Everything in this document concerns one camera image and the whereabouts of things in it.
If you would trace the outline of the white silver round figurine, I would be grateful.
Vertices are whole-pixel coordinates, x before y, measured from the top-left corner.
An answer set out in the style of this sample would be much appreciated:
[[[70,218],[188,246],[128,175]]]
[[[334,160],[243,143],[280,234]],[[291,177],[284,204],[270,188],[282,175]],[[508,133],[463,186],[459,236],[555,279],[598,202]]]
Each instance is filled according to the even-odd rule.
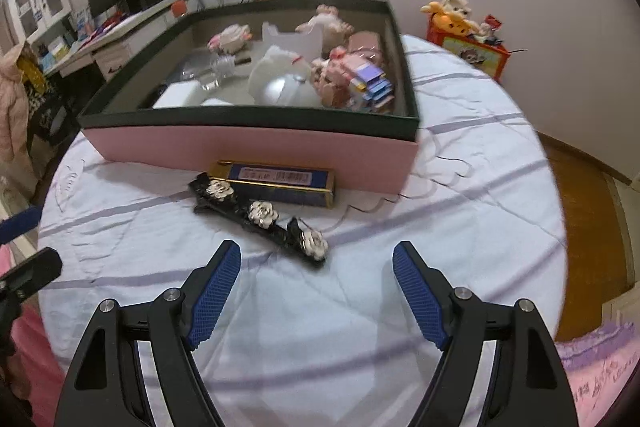
[[[311,76],[301,55],[270,46],[250,72],[248,94],[258,106],[321,108]]]

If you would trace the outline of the white earbuds case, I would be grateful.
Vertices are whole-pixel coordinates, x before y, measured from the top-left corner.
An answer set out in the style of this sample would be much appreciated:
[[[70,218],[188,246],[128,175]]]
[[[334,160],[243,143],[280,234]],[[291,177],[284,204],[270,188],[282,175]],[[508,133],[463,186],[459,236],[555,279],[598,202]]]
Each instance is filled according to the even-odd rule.
[[[232,106],[233,104],[220,98],[208,98],[202,102],[201,106]]]

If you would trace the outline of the pink hanging coat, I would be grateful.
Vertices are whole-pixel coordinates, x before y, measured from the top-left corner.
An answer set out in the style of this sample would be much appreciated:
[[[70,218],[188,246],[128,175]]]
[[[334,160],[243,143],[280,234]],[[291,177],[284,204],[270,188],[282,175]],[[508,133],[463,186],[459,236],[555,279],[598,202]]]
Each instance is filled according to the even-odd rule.
[[[18,67],[20,58],[26,58],[38,69],[26,41],[1,55],[1,173],[30,199],[38,178],[27,147],[29,101],[24,70]]]

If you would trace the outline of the black flower hair clip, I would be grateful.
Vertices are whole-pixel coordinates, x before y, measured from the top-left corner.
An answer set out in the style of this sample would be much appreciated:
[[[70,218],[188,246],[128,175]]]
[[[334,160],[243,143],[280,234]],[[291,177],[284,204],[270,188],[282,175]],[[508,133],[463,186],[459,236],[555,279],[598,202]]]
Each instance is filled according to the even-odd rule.
[[[292,217],[280,225],[280,215],[272,202],[240,194],[228,181],[200,173],[189,183],[195,196],[195,211],[211,211],[239,225],[246,231],[268,239],[288,255],[320,267],[328,257],[329,243],[320,231]]]

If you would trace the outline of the pink box with black rim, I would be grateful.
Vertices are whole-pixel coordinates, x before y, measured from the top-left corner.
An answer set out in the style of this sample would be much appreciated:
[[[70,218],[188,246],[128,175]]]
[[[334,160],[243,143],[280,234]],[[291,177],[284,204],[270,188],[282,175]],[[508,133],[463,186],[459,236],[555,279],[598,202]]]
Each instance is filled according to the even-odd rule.
[[[192,46],[233,23],[291,29],[332,4],[358,29],[382,38],[395,83],[390,113],[255,106],[144,108],[142,102]],[[85,137],[106,159],[205,171],[218,160],[330,169],[352,190],[399,192],[412,170],[420,115],[392,7],[382,0],[268,0],[180,18],[132,58],[79,116]]]

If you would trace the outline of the black remote control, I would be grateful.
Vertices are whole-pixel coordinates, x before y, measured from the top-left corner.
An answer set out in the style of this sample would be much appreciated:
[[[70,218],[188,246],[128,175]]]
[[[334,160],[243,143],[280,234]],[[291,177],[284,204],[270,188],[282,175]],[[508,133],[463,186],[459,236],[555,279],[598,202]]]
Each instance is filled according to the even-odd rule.
[[[147,95],[145,95],[145,98],[138,104],[137,110],[152,108],[158,99],[164,94],[166,89],[166,83],[158,84]]]

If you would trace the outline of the rose gold metallic box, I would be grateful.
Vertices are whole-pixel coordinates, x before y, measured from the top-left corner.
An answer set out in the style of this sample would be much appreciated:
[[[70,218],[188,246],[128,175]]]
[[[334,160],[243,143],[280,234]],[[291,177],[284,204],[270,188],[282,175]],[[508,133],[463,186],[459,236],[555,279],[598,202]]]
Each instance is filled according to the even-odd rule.
[[[373,31],[358,31],[352,34],[347,43],[347,52],[381,66],[384,53],[380,35]]]

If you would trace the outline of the pink white brick toy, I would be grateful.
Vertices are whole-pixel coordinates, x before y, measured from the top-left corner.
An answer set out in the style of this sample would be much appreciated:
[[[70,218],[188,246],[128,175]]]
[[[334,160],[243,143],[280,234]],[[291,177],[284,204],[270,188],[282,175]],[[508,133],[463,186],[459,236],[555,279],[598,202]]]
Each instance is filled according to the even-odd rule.
[[[244,49],[251,38],[250,26],[233,24],[213,35],[207,47],[212,52],[235,54]]]

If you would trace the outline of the blue gold rectangular box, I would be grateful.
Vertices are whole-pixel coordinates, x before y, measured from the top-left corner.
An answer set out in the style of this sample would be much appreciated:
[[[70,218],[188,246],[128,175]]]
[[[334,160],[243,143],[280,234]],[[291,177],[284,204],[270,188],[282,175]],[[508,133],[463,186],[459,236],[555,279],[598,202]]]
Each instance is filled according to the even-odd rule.
[[[221,160],[207,173],[251,199],[320,208],[334,205],[336,182],[332,170]]]

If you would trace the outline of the clear glass bottle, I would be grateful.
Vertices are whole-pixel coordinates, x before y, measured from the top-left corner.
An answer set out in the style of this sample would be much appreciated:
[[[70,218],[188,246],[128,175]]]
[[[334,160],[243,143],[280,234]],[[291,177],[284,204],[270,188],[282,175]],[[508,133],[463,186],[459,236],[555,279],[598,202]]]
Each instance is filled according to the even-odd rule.
[[[178,79],[196,81],[207,91],[216,90],[224,80],[239,77],[250,64],[248,55],[192,53],[178,68]]]

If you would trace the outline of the pink purple brick toy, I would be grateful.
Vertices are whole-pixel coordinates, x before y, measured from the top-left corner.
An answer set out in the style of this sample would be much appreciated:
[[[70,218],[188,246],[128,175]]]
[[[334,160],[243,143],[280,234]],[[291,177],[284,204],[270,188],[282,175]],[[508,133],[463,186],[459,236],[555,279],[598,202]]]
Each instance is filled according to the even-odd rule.
[[[311,84],[324,107],[390,113],[395,86],[380,65],[377,49],[349,51],[338,46],[311,63]]]

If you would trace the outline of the pink baby figurine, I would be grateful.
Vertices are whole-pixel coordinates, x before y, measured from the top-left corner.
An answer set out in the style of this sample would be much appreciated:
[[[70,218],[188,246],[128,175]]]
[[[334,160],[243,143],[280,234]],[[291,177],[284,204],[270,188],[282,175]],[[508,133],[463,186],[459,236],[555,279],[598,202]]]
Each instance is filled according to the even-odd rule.
[[[320,4],[316,14],[305,23],[295,28],[296,32],[312,31],[320,28],[322,32],[322,53],[328,55],[334,48],[344,46],[345,42],[355,32],[351,24],[340,17],[340,12],[334,5]]]

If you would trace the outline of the white ceramic cup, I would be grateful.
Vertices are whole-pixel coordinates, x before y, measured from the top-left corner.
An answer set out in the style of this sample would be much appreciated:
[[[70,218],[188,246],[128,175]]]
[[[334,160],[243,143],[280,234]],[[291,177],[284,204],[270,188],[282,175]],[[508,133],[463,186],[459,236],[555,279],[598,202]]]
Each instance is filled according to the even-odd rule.
[[[262,24],[262,42],[267,48],[278,48],[296,53],[307,62],[311,62],[322,55],[322,29],[313,27],[302,32],[281,32],[276,25]]]

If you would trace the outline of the red toy crate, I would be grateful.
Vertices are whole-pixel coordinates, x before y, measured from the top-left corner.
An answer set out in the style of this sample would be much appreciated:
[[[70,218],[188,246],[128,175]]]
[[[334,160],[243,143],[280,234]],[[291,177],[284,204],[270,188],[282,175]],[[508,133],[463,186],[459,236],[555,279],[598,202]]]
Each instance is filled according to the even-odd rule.
[[[426,40],[449,51],[465,62],[476,67],[497,82],[501,81],[503,69],[511,53],[502,43],[487,44],[473,37],[457,36],[439,29],[433,22],[433,15],[428,19]]]

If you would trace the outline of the yellow white plush toy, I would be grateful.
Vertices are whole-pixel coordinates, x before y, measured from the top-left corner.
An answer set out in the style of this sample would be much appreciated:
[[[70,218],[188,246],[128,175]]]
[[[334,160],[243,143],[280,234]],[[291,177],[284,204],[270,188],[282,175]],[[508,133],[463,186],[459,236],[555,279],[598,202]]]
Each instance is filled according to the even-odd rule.
[[[480,32],[480,25],[471,20],[468,0],[432,1],[421,12],[431,17],[430,26],[447,34],[469,37]]]

